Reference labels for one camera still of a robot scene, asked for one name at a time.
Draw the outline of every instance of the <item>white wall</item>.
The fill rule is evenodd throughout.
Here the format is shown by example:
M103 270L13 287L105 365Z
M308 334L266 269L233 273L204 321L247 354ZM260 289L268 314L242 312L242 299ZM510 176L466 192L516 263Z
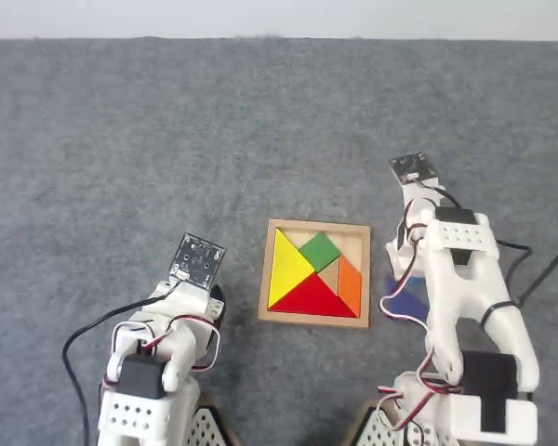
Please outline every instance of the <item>white wall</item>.
M558 0L0 0L0 38L558 40Z

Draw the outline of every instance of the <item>yellow triangle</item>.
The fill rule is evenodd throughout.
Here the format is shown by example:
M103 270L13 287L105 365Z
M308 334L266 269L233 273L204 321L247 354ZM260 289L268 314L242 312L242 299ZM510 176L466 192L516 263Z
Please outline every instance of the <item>yellow triangle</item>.
M269 308L314 272L314 267L299 253L280 230L275 230L272 252Z

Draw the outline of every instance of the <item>green square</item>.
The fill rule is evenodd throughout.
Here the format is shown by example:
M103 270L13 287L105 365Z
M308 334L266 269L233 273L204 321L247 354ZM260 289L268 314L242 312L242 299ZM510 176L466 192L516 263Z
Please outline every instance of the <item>green square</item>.
M339 257L339 249L330 241L326 234L319 232L306 244L304 244L299 251L306 257L306 260L314 267L316 272L320 272L329 263Z

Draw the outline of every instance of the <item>wooden frame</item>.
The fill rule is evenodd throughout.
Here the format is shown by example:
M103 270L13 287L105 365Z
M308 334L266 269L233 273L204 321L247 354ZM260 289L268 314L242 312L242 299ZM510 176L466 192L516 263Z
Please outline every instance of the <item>wooden frame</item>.
M362 239L362 275L361 310L359 318L339 318L333 316L316 316L308 314L282 313L269 311L268 299L271 286L272 254L275 230L313 230L347 235L359 235ZM265 247L262 280L260 283L259 319L287 323L304 323L310 325L331 325L339 327L368 328L370 312L370 227L343 225L339 223L320 223L315 221L270 219Z

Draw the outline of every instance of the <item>circuit board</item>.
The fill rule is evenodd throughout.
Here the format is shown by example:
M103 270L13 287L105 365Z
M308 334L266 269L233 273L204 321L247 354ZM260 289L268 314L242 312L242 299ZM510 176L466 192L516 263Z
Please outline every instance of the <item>circuit board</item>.
M177 275L182 271L189 275L186 282L210 290L223 256L224 247L186 232L171 262L169 274Z
M422 152L391 159L391 169L401 185L437 176L436 169Z

